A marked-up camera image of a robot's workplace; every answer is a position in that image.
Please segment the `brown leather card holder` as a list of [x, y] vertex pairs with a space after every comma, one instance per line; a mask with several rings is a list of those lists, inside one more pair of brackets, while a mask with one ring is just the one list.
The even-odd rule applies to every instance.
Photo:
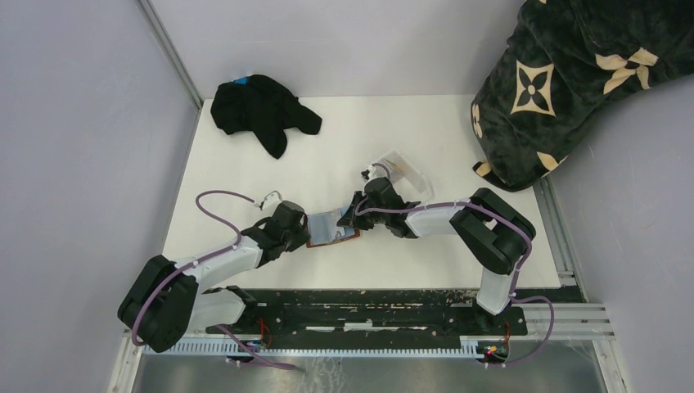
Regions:
[[339, 219], [346, 212], [347, 207], [342, 207], [328, 212], [308, 215], [307, 229], [309, 240], [306, 246], [308, 248], [330, 246], [359, 237], [360, 232], [358, 229], [337, 225]]

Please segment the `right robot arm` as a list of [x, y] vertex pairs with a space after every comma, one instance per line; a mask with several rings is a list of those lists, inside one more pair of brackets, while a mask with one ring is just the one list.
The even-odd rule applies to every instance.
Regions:
[[405, 201], [385, 178], [375, 178], [356, 192], [337, 226], [360, 231], [384, 225], [400, 238], [456, 235], [482, 266], [472, 321], [484, 334], [506, 322], [518, 275], [532, 251], [534, 225], [491, 189], [450, 202]]

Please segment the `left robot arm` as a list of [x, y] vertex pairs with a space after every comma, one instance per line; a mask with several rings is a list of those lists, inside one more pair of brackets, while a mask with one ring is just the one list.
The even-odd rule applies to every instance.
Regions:
[[183, 261], [150, 258], [119, 305], [118, 319], [136, 344], [156, 353], [175, 346], [187, 332], [217, 324], [251, 331], [257, 310], [240, 291], [216, 290], [215, 285], [304, 246], [309, 240], [305, 218], [302, 207], [282, 201], [269, 217], [241, 231], [239, 242], [211, 255]]

